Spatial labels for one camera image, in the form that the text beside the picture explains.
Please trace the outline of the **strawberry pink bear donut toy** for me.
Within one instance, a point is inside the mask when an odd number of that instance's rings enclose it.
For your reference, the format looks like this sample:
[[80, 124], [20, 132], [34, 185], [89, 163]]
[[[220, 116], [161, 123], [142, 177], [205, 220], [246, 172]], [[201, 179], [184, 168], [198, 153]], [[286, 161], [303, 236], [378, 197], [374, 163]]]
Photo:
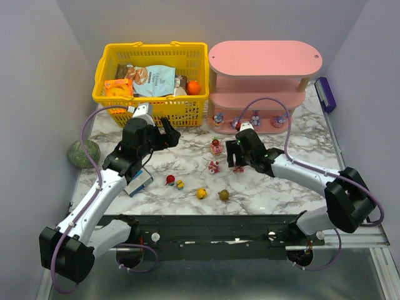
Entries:
[[221, 141], [214, 137], [210, 143], [210, 152], [214, 156], [219, 156], [223, 153], [223, 145], [221, 144]]

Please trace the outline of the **small purple bunny toy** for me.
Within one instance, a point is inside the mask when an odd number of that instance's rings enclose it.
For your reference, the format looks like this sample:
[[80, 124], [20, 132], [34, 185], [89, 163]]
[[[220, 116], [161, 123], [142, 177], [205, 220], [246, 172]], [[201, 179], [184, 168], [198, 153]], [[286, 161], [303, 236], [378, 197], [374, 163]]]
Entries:
[[240, 117], [236, 116], [230, 123], [230, 128], [233, 130], [240, 130], [241, 127], [241, 122], [240, 122]]

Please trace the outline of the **pink bear figure toy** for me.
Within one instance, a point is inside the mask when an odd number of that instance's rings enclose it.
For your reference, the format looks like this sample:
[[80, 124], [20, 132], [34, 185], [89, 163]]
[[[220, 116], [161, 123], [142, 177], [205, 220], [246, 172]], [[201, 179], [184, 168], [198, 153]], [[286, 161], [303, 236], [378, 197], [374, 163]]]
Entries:
[[219, 162], [218, 161], [211, 161], [208, 165], [208, 170], [210, 174], [217, 174], [219, 170]]

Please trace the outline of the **purple orange bunny toy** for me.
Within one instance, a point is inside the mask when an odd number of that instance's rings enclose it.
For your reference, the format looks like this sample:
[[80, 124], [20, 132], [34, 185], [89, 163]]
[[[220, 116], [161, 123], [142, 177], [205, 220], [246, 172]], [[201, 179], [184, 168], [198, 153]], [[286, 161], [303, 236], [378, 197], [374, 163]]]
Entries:
[[224, 114], [219, 112], [217, 114], [215, 114], [212, 118], [212, 125], [215, 128], [220, 128], [224, 123]]

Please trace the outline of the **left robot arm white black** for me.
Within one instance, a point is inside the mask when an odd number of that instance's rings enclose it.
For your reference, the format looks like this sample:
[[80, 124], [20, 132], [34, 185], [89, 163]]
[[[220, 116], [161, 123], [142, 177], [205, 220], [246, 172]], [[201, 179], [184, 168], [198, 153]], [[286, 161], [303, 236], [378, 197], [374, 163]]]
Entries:
[[133, 117], [122, 130], [122, 139], [104, 160], [94, 186], [75, 210], [54, 229], [45, 227], [39, 236], [42, 266], [51, 277], [61, 275], [79, 284], [94, 262], [108, 250], [138, 234], [131, 217], [118, 216], [100, 230], [95, 227], [116, 196], [143, 168], [143, 159], [156, 151], [178, 145], [180, 133], [161, 118], [160, 133], [150, 116]]

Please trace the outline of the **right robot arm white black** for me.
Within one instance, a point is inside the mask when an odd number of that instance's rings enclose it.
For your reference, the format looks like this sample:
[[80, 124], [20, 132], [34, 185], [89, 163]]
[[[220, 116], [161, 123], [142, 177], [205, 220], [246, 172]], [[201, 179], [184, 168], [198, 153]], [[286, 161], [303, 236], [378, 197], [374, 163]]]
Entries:
[[239, 131], [226, 142], [226, 149], [230, 168], [250, 166], [260, 174], [292, 181], [325, 198], [325, 206], [296, 216], [287, 229], [293, 236], [311, 236], [329, 229], [353, 233], [376, 207], [355, 169], [321, 169], [290, 159], [281, 149], [266, 148], [253, 129]]

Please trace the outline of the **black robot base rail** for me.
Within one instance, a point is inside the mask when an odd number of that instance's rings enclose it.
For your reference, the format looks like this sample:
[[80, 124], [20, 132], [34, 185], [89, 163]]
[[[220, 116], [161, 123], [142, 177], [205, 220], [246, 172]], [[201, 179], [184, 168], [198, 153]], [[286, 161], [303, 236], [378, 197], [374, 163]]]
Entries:
[[285, 260], [289, 248], [322, 246], [315, 235], [288, 237], [294, 215], [130, 216], [128, 243], [153, 248], [161, 261], [222, 259]]

